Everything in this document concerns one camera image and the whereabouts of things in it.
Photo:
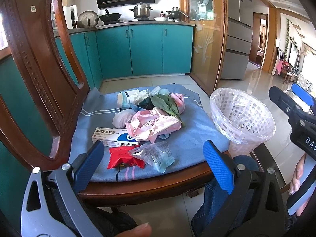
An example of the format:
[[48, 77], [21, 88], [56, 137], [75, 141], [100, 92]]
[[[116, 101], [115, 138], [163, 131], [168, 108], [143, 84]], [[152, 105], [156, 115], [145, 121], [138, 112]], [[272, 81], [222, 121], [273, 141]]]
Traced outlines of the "person's left hand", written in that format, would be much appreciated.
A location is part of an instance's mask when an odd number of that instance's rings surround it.
[[149, 237], [152, 234], [152, 228], [149, 223], [141, 224], [132, 230], [127, 230], [116, 235], [116, 237]]

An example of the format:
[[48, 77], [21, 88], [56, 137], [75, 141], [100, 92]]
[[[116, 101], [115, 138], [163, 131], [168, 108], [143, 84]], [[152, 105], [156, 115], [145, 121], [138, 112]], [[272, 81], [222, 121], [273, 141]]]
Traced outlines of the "person's right hand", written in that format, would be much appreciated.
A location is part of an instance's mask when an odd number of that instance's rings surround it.
[[[295, 171], [293, 173], [293, 178], [290, 182], [290, 187], [289, 187], [289, 194], [292, 195], [295, 192], [297, 192], [300, 188], [300, 178], [302, 177], [304, 173], [304, 162], [306, 158], [306, 153], [300, 158], [299, 162], [296, 165]], [[309, 203], [310, 198], [308, 198], [303, 205], [301, 205], [297, 211], [296, 215], [299, 217], [304, 209], [306, 208], [307, 204]]]

